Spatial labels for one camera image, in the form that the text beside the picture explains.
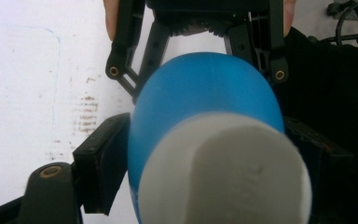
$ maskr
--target screw hole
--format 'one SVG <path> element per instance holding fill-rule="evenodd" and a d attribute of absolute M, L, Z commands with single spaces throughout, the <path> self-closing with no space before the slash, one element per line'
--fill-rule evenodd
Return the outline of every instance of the screw hole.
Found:
<path fill-rule="evenodd" d="M 278 71 L 277 73 L 275 73 L 275 78 L 278 79 L 278 80 L 284 79 L 284 72 L 283 71 Z"/>
<path fill-rule="evenodd" d="M 112 76 L 117 76 L 118 75 L 118 69 L 116 68 L 116 67 L 111 67 L 110 69 L 109 69 L 109 73 L 110 73 L 110 75 L 112 75 Z"/>
<path fill-rule="evenodd" d="M 49 166 L 48 168 L 44 169 L 40 173 L 40 177 L 42 178 L 50 178 L 56 175 L 59 175 L 62 171 L 61 166 Z"/>

